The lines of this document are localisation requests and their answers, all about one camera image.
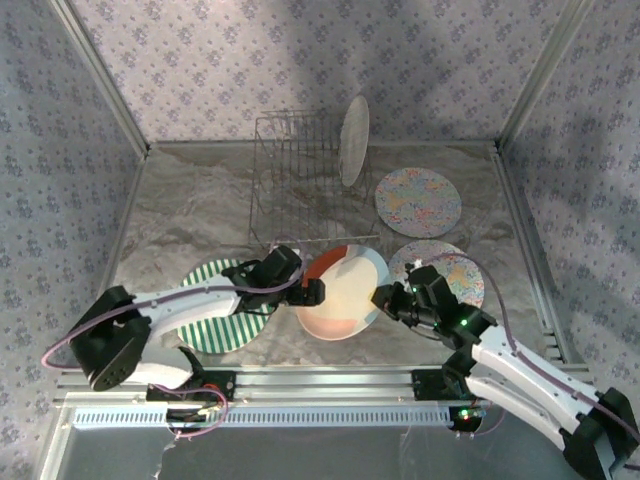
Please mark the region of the floral cloth backdrop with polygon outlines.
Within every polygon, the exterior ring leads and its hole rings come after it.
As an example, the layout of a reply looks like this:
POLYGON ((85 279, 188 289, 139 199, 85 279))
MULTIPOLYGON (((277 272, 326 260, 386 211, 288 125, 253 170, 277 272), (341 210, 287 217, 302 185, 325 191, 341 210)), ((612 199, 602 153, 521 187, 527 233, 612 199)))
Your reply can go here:
MULTIPOLYGON (((150 142, 363 95, 372 157, 505 130, 570 0, 74 0, 150 142)), ((589 9, 505 153, 565 337, 640 415, 640 0, 589 9)), ((0 0, 0 480, 31 480, 139 157, 48 0, 0 0)))

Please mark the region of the multicolour squiggle pattern plate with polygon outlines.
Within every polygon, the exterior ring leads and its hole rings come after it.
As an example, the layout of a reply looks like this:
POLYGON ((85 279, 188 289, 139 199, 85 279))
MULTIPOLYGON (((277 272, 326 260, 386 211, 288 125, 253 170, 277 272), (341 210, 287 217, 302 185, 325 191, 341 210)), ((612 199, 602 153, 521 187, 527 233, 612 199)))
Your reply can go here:
POLYGON ((443 241, 414 241, 391 257, 390 275, 393 281, 407 284, 407 264, 420 261, 423 266, 433 265, 445 277, 451 292, 460 302, 481 307, 485 296, 481 271, 471 260, 458 257, 458 254, 463 254, 463 251, 443 241))
POLYGON ((435 238, 459 221, 462 200, 456 187, 432 170, 407 167, 387 174, 375 189, 380 219, 411 238, 435 238))

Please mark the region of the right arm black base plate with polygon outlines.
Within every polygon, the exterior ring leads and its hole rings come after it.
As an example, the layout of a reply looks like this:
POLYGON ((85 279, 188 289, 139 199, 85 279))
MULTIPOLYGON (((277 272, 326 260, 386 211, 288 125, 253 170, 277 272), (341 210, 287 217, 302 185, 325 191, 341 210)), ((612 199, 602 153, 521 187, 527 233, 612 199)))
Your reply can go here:
POLYGON ((471 404, 476 400, 495 402, 503 394, 499 385, 471 378, 448 368, 412 370, 411 387, 417 401, 457 401, 471 404))

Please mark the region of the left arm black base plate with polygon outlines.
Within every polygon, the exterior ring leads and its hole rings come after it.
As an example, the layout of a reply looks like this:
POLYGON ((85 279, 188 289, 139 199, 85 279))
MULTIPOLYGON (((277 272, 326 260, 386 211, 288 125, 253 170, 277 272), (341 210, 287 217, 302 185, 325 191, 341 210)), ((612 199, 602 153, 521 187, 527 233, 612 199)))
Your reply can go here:
POLYGON ((217 402, 219 398, 212 393, 212 390, 217 389, 228 401, 232 401, 235 395, 236 377, 236 372, 232 370, 202 370, 176 388, 150 385, 146 391, 146 400, 217 402))

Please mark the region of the red blue pink colourblock plate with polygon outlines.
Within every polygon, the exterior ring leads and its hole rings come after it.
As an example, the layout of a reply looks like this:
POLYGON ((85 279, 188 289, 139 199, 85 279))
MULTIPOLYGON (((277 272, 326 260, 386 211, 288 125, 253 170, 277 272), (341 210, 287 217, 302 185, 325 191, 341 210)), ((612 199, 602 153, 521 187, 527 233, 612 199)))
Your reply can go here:
POLYGON ((371 325, 380 312, 372 302, 376 289, 387 285, 389 268, 374 249, 350 244, 335 247, 312 261, 304 282, 320 280, 325 299, 317 306, 297 307, 300 325, 324 341, 353 337, 371 325))

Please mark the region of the green white striped plate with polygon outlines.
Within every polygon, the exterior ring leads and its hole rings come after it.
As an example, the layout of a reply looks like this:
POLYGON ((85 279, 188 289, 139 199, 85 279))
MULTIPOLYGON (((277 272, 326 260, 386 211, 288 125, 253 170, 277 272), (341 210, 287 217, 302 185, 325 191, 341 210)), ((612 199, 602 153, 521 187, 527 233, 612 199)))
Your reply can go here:
MULTIPOLYGON (((217 259, 192 269, 180 283, 192 286, 208 280, 228 267, 239 266, 237 259, 217 259)), ((225 318, 202 318, 177 329, 179 338, 190 348, 206 354, 226 354, 254 340, 264 329, 275 308, 261 305, 249 313, 225 318)))

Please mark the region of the aluminium extrusion mounting rail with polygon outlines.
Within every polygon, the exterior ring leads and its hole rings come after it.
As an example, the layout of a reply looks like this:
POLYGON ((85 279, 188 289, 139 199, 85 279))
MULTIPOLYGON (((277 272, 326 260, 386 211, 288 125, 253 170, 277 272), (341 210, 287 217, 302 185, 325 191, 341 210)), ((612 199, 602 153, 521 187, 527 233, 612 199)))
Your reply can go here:
MULTIPOLYGON (((558 365, 569 377, 593 384, 585 364, 558 365)), ((334 366, 334 367, 211 367, 207 373, 233 372, 234 400, 239 403, 284 403, 297 401, 372 401, 391 404, 414 400, 412 372, 440 372, 434 365, 422 366, 334 366)), ((80 373, 62 373, 54 402, 117 399, 142 401, 146 387, 126 381, 106 392, 92 391, 80 373)))

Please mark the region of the aluminium frame post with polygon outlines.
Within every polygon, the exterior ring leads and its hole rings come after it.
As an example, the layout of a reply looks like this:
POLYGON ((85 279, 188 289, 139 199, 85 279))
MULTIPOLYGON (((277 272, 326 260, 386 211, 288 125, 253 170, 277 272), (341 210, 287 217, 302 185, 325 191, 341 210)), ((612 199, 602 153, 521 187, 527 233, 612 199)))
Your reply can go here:
POLYGON ((571 46, 596 0, 567 0, 548 42, 536 60, 531 74, 496 140, 500 154, 508 152, 544 93, 556 68, 571 46))
POLYGON ((46 1, 60 20, 127 140, 139 156, 145 157, 149 150, 149 144, 137 126, 114 77, 109 72, 98 48, 94 45, 89 29, 84 25, 72 0, 46 1))

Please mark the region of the white plate blue grid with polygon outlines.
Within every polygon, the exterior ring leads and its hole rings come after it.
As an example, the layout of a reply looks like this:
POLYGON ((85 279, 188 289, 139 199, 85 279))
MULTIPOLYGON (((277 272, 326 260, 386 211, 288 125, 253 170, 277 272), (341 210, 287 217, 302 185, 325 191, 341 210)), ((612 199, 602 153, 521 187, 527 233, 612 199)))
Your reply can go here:
POLYGON ((369 106, 363 95, 349 105, 340 131, 339 173, 345 187, 355 184, 362 170, 369 140, 369 106))

